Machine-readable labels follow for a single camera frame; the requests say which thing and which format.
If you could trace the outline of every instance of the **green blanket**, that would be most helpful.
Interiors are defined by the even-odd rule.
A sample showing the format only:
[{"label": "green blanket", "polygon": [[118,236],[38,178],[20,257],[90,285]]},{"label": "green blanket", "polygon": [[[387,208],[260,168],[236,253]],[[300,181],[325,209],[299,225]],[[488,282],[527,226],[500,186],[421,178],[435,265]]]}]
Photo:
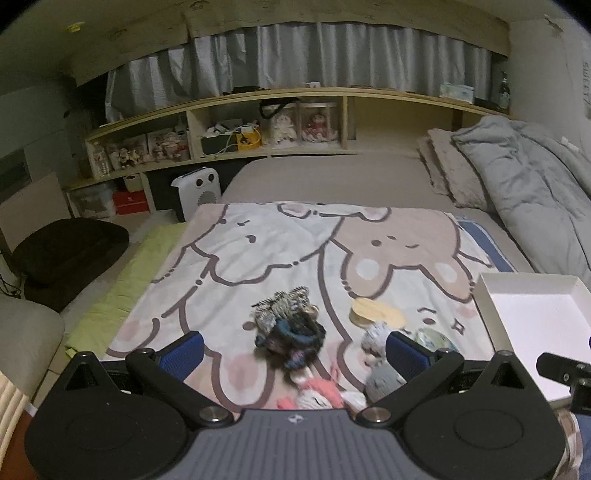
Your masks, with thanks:
[{"label": "green blanket", "polygon": [[146,235],[111,289],[86,312],[66,341],[66,352],[91,351],[99,358],[119,331],[160,265],[172,251],[186,223],[162,225]]}]

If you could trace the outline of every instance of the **tissue box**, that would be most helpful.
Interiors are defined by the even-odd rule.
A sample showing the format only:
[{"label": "tissue box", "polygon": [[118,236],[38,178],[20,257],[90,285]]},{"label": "tissue box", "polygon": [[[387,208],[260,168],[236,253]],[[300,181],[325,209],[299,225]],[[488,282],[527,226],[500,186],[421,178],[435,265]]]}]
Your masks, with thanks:
[{"label": "tissue box", "polygon": [[439,96],[442,98],[452,98],[462,102],[474,103],[474,87],[442,83],[439,86]]}]

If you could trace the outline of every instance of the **white space heater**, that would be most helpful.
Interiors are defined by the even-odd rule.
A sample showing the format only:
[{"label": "white space heater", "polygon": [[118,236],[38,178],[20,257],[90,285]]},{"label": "white space heater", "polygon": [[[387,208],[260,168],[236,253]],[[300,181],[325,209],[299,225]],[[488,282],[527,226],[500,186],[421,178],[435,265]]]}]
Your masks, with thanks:
[{"label": "white space heater", "polygon": [[171,186],[178,188],[186,222],[191,219],[199,205],[217,203],[222,197],[217,171],[213,168],[203,167],[181,175],[173,180]]}]

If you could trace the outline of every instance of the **bunny face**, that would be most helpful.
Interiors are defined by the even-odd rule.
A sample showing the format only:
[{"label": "bunny face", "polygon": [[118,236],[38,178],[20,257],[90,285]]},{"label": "bunny face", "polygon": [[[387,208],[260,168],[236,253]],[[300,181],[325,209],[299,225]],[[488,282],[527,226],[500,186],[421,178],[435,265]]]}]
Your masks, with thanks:
[{"label": "bunny face", "polygon": [[392,209],[381,222],[345,218],[334,242],[348,255],[341,270],[349,295],[375,299],[394,270],[420,270],[453,300],[470,300],[472,277],[458,260],[460,235],[445,213]]}]

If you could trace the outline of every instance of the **white cable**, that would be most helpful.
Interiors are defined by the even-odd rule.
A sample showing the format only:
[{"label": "white cable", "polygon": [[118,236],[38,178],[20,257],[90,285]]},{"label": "white cable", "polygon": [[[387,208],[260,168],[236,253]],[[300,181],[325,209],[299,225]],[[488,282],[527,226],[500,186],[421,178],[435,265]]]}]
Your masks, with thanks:
[{"label": "white cable", "polygon": [[228,140],[226,141],[226,146],[223,149],[221,149],[219,152],[214,153],[212,155],[215,157],[216,155],[224,154],[224,153],[226,153],[226,151],[228,150],[228,148],[230,148],[230,147],[232,147],[234,145],[238,146],[237,143],[231,144],[230,143],[230,140],[232,139],[232,135],[234,133],[239,132],[239,130],[241,128],[243,128],[243,127],[251,127],[256,133],[258,133],[258,139],[256,139],[256,142],[258,142],[258,141],[261,141],[262,142],[262,135],[261,135],[261,132],[260,132],[260,129],[259,128],[254,128],[252,125],[240,125],[239,127],[236,127],[234,130],[231,130],[230,131],[230,133],[228,134]]}]

